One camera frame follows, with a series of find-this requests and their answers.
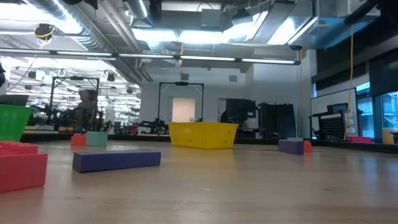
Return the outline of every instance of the table surface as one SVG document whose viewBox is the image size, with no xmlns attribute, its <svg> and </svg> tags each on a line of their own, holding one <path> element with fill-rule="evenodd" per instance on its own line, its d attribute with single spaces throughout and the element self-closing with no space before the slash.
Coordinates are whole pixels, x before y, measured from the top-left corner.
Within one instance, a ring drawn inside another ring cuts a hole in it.
<svg viewBox="0 0 398 224">
<path fill-rule="evenodd" d="M 110 141 L 107 150 L 158 149 L 159 167 L 79 174 L 69 142 L 39 143 L 47 183 L 0 194 L 0 223 L 397 223 L 398 157 L 314 147 L 190 149 Z"/>
</svg>

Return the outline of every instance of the yellow basket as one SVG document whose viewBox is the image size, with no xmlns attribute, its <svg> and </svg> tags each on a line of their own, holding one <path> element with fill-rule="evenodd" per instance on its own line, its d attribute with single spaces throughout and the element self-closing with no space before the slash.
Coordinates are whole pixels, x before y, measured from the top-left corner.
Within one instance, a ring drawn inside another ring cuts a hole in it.
<svg viewBox="0 0 398 224">
<path fill-rule="evenodd" d="M 237 124 L 217 122 L 170 123 L 173 146 L 226 149 L 234 144 Z"/>
</svg>

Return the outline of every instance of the teal block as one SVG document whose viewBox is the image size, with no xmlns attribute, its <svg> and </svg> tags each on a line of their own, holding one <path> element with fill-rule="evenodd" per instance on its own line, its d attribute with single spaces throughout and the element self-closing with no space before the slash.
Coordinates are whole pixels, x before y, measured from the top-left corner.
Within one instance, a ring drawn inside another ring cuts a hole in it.
<svg viewBox="0 0 398 224">
<path fill-rule="evenodd" d="M 108 143 L 107 132 L 88 131 L 86 137 L 87 146 L 106 146 Z"/>
</svg>

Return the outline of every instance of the purple block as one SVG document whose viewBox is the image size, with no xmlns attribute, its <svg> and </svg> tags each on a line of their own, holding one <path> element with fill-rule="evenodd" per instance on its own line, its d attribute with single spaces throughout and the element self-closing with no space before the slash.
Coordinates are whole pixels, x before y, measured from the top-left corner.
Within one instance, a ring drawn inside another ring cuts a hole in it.
<svg viewBox="0 0 398 224">
<path fill-rule="evenodd" d="M 159 151 L 150 149 L 75 152 L 73 155 L 73 170 L 77 172 L 94 172 L 101 170 L 159 166 L 160 157 L 161 153 Z"/>
<path fill-rule="evenodd" d="M 295 155 L 304 155 L 304 142 L 298 140 L 279 140 L 278 149 Z"/>
</svg>

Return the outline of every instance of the doorway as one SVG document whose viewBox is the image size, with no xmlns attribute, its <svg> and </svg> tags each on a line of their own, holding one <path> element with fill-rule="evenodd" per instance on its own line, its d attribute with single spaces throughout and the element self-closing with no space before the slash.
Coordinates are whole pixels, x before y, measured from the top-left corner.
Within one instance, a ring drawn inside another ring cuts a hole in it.
<svg viewBox="0 0 398 224">
<path fill-rule="evenodd" d="M 173 98 L 172 122 L 194 122 L 195 99 Z"/>
</svg>

